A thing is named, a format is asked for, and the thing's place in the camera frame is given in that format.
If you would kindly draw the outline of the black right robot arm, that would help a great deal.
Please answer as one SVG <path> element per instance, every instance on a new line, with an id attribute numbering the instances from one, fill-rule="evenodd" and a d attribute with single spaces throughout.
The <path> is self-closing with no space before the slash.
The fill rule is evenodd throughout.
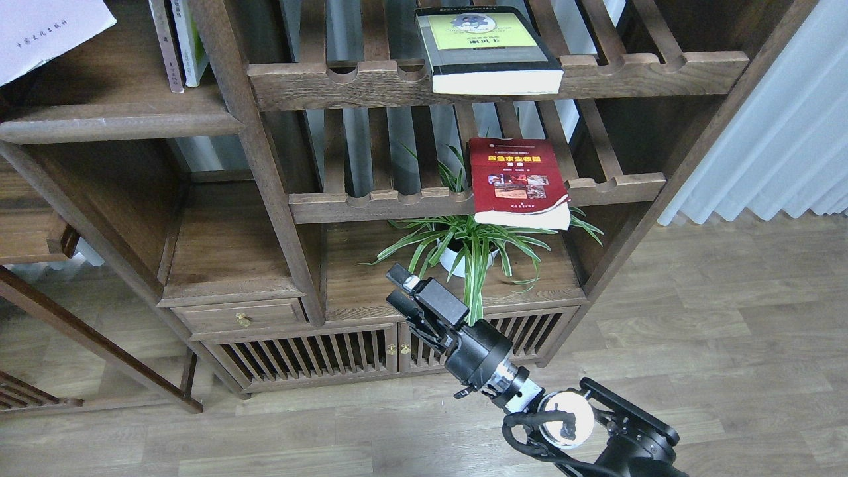
<path id="1" fill-rule="evenodd" d="M 680 476 L 679 434 L 591 378 L 578 389 L 546 392 L 511 362 L 512 342 L 491 324 L 468 324 L 469 308 L 432 278 L 399 264 L 387 300 L 463 384 L 455 397 L 482 392 L 505 412 L 501 428 L 518 452 L 569 476 Z"/>

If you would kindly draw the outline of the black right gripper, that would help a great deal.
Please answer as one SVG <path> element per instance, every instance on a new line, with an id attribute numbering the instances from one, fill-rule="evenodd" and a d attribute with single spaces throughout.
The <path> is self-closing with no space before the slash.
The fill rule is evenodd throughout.
<path id="1" fill-rule="evenodd" d="M 405 291 L 393 290 L 388 305 L 407 319 L 414 335 L 446 358 L 445 368 L 469 392 L 509 389 L 514 380 L 512 343 L 503 333 L 482 319 L 469 325 L 466 305 L 435 279 L 421 280 L 400 263 L 391 266 L 386 278 Z"/>

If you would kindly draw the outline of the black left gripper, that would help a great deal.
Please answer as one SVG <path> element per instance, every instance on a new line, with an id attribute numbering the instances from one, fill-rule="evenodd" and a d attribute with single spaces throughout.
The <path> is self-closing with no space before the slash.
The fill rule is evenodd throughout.
<path id="1" fill-rule="evenodd" d="M 3 93 L 3 86 L 0 87 L 0 100 L 5 100 Z M 9 110 L 9 103 L 6 101 L 0 101 L 0 118 L 3 119 L 6 112 Z"/>

